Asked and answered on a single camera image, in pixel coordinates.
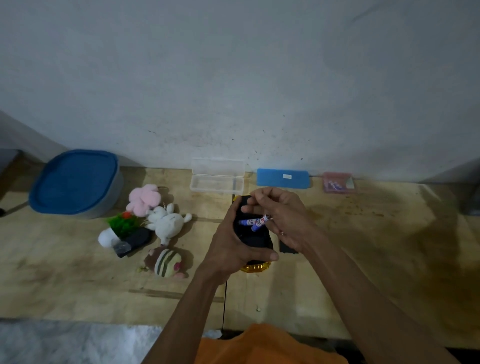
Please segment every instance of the hand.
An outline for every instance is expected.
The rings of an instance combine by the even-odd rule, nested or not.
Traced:
[[[259,188],[250,195],[248,205],[242,206],[241,210],[271,215],[273,221],[266,223],[267,228],[290,248],[302,252],[305,235],[318,228],[298,195],[275,187]]]
[[[225,283],[230,274],[251,260],[264,262],[278,260],[278,253],[267,248],[252,248],[242,243],[233,231],[233,221],[240,206],[241,198],[237,198],[230,206],[225,218],[213,235],[210,248],[199,269],[207,271],[218,278],[218,284]]]

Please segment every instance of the pink plush toy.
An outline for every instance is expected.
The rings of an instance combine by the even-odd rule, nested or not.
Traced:
[[[126,210],[134,215],[143,218],[154,207],[157,207],[162,200],[158,193],[158,187],[154,184],[146,184],[143,187],[137,187],[130,192],[128,196],[130,203]]]

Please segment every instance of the person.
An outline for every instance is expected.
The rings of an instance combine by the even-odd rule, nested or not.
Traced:
[[[277,252],[243,244],[233,231],[240,198],[213,235],[177,308],[143,364],[347,363],[338,354],[297,343],[270,325],[253,325],[231,340],[201,339],[214,294],[250,260],[276,261]],[[383,296],[352,259],[307,215],[298,195],[278,188],[251,193],[243,212],[273,217],[267,228],[305,255],[369,364],[458,363],[420,325]]]

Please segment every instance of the wooden table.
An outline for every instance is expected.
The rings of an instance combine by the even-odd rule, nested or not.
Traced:
[[[245,192],[257,188],[255,182],[250,175]],[[457,190],[448,185],[357,186],[356,195],[325,194],[321,179],[312,178],[312,188],[295,192],[332,241],[443,345],[480,349],[479,218],[458,214]],[[228,280],[224,328],[244,330],[254,322],[302,335],[350,337],[299,254],[281,254],[264,272],[239,272]]]
[[[148,249],[119,259],[97,242],[108,227],[102,218],[78,220],[42,215],[25,205],[42,165],[17,164],[22,175],[1,198],[0,317],[33,317],[115,324],[165,325],[191,279],[162,279],[137,272]],[[180,213],[194,218],[172,240],[187,260],[190,278],[203,260],[213,232],[223,219],[231,196],[193,193],[192,172],[121,168],[125,182],[116,211],[124,210],[128,193],[146,183],[164,186],[162,200],[174,202]],[[219,287],[207,319],[207,329],[222,328],[225,286]]]
[[[164,325],[189,279],[137,273],[149,247],[118,259],[96,241],[103,219],[41,215],[25,205],[41,165],[19,165],[0,179],[0,317],[34,317]],[[128,192],[164,186],[165,202],[193,213],[175,246],[190,263],[203,259],[231,196],[192,193],[191,171],[122,168]],[[256,188],[255,174],[245,192]],[[480,349],[480,221],[458,214],[462,189],[448,185],[357,181],[356,195],[324,194],[320,178],[296,190],[310,216],[359,264],[372,282],[442,344]],[[281,254],[262,273],[231,276],[216,292],[206,328],[245,329],[268,322],[292,333],[348,338],[328,294],[301,255]]]

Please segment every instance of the gray wall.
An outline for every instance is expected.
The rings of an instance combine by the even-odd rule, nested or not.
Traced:
[[[223,156],[252,170],[474,180],[479,8],[3,0],[2,133],[43,160],[101,148],[149,167]]]

